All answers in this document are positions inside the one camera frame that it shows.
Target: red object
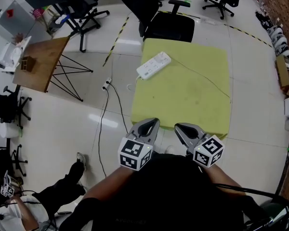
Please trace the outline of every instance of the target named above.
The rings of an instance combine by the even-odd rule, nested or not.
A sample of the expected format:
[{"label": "red object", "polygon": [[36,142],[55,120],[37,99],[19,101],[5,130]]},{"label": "red object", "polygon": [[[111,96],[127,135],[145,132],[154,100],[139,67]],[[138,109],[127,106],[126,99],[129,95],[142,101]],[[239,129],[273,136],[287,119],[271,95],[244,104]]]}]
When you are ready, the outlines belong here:
[{"label": "red object", "polygon": [[34,18],[39,19],[43,15],[44,11],[44,9],[34,9],[32,14]]},{"label": "red object", "polygon": [[8,14],[8,18],[11,18],[14,15],[14,10],[7,10],[6,13]]}]

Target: chair armrest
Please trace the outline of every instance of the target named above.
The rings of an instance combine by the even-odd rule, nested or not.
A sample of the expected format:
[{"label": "chair armrest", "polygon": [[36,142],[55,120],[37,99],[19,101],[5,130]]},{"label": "chair armrest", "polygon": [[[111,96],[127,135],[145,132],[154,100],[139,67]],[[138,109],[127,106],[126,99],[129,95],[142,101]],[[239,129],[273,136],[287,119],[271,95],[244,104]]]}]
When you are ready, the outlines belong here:
[{"label": "chair armrest", "polygon": [[178,12],[178,9],[180,6],[184,6],[184,7],[190,7],[191,4],[188,2],[184,2],[184,1],[180,1],[180,0],[169,0],[168,2],[169,4],[173,4],[173,10],[172,10],[172,14],[176,14]]},{"label": "chair armrest", "polygon": [[180,0],[169,0],[168,1],[169,4],[178,4],[179,6],[184,6],[184,7],[190,7],[191,4],[188,2],[184,2],[184,1],[180,1]]}]

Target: box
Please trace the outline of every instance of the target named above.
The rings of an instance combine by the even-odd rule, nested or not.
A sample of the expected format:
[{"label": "box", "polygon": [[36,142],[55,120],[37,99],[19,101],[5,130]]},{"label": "box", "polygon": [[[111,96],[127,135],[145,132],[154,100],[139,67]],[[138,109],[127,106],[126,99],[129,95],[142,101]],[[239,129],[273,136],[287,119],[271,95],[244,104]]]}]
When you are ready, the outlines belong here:
[{"label": "box", "polygon": [[276,70],[278,74],[278,82],[280,89],[289,96],[289,71],[287,70],[286,63],[289,62],[289,59],[283,55],[276,57]]}]

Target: white tile floor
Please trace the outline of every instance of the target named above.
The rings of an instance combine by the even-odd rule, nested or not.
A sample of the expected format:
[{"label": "white tile floor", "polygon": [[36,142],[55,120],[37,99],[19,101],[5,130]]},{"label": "white tile floor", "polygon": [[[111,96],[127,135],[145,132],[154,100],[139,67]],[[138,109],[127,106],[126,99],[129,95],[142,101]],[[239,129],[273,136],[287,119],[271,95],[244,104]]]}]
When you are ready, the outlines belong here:
[{"label": "white tile floor", "polygon": [[[190,1],[191,7],[180,7],[181,12],[221,22],[218,9],[204,11],[201,8],[206,4],[203,0]],[[70,76],[84,102],[77,101],[54,85],[49,86],[49,93],[24,89],[24,93],[33,98],[29,108],[32,120],[26,123],[23,137],[14,143],[22,143],[22,156],[29,160],[26,189],[40,191],[63,177],[75,161],[76,152],[88,155],[90,165],[82,183],[90,187],[103,179],[98,159],[98,132],[106,102],[106,93],[101,86],[107,77],[113,79],[127,127],[131,127],[129,116],[133,92],[128,91],[126,85],[134,82],[135,69],[141,60],[142,39],[138,33],[138,20],[130,14],[113,54],[102,67],[130,10],[123,4],[103,5],[98,9],[108,9],[110,15],[100,18],[102,27],[87,35],[87,53],[78,52],[79,36],[70,40],[65,51],[67,56],[94,71]],[[162,10],[171,9],[172,5],[167,1],[163,3]],[[231,8],[235,16],[225,13],[224,23],[269,42],[267,33],[254,15],[256,9],[253,0],[240,0],[237,8]],[[65,25],[56,37],[67,36],[69,32]],[[196,23],[193,43],[225,49],[228,54],[231,122],[228,138],[224,140],[226,150],[219,165],[244,187],[274,192],[285,163],[289,133],[284,130],[284,96],[278,88],[273,50],[237,30],[204,22]],[[67,60],[62,59],[62,63],[67,63]],[[118,98],[111,87],[109,93],[100,140],[101,160],[107,174],[118,166],[117,148],[125,134]],[[156,150],[162,152],[170,145],[177,154],[185,153],[173,131],[160,129]],[[256,197],[256,200],[261,202],[263,199]]]}]

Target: yellow-black caution tape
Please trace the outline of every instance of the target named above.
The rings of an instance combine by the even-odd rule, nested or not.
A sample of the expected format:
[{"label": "yellow-black caution tape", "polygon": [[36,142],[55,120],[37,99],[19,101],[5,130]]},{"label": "yellow-black caution tape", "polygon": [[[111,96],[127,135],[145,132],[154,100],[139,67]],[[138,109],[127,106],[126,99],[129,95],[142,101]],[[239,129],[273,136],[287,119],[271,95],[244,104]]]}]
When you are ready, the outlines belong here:
[{"label": "yellow-black caution tape", "polygon": [[[158,12],[171,13],[170,11],[158,11]],[[190,15],[190,14],[185,14],[185,13],[180,13],[180,12],[178,12],[177,14],[181,14],[181,15],[185,15],[185,16],[189,16],[189,17],[201,19],[200,17],[194,16],[194,15]],[[233,28],[233,29],[236,29],[236,30],[238,30],[238,31],[240,31],[240,32],[242,32],[242,33],[245,33],[245,34],[249,35],[249,36],[252,36],[253,38],[259,40],[260,42],[262,42],[262,43],[264,43],[264,44],[266,44],[266,45],[268,45],[268,46],[270,46],[270,47],[272,48],[272,45],[270,45],[270,44],[262,41],[260,38],[257,38],[257,37],[255,37],[255,36],[253,36],[252,34],[249,34],[249,33],[245,32],[245,31],[243,31],[243,30],[241,30],[241,29],[238,29],[238,28],[234,27],[234,26],[230,26],[230,25],[227,25],[227,24],[223,24],[223,25],[228,26],[228,27]]]},{"label": "yellow-black caution tape", "polygon": [[245,31],[243,31],[243,30],[241,30],[241,29],[239,29],[239,28],[234,27],[234,26],[230,26],[230,25],[227,25],[227,24],[224,24],[224,25],[225,25],[225,26],[228,26],[228,27],[231,27],[231,28],[233,28],[233,29],[236,29],[236,30],[238,30],[238,31],[240,31],[240,32],[242,32],[242,33],[245,33],[245,34],[249,35],[249,36],[252,36],[253,38],[259,40],[260,42],[262,42],[262,43],[264,43],[264,44],[266,44],[266,45],[268,45],[268,46],[270,46],[270,47],[272,48],[272,45],[270,45],[270,44],[262,41],[260,38],[257,38],[257,37],[255,37],[255,36],[253,36],[252,34],[249,34],[249,33],[245,32]]},{"label": "yellow-black caution tape", "polygon": [[105,62],[104,62],[104,64],[103,64],[103,67],[104,67],[105,64],[107,63],[107,61],[108,61],[108,59],[109,59],[109,57],[110,57],[112,51],[114,50],[115,45],[116,45],[116,42],[117,42],[117,40],[119,39],[120,34],[123,32],[123,29],[124,29],[125,25],[127,24],[127,21],[128,21],[128,20],[129,20],[129,17],[126,18],[126,20],[125,20],[125,22],[124,22],[124,24],[123,24],[121,30],[119,31],[119,34],[118,34],[118,36],[117,36],[117,39],[116,39],[116,41],[114,42],[114,45],[111,47],[111,50],[110,50],[110,52],[109,52],[108,56],[106,57],[106,60],[105,60]]}]

